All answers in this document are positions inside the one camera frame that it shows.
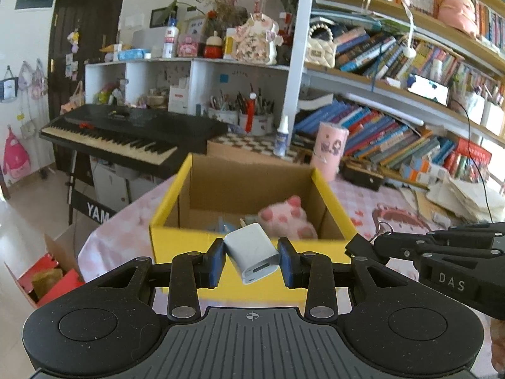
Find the person right hand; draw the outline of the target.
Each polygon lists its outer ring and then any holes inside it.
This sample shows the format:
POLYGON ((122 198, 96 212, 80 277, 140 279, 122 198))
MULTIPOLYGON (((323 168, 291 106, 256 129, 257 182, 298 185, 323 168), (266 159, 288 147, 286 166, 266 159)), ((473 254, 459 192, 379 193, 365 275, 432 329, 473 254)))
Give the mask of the person right hand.
POLYGON ((492 319, 490 322, 491 363, 494 369, 504 373, 505 369, 505 322, 492 319))

